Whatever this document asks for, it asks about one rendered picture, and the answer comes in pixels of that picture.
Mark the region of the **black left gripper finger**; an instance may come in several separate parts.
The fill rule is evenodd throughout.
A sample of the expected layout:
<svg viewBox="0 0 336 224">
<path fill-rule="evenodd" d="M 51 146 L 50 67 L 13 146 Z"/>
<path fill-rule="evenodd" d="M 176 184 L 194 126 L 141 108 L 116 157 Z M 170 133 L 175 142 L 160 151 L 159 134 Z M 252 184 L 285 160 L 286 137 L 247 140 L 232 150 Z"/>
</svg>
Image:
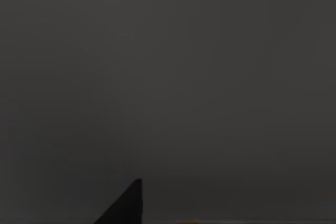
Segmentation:
<svg viewBox="0 0 336 224">
<path fill-rule="evenodd" d="M 135 179 L 93 224 L 142 224 L 143 185 Z"/>
</svg>

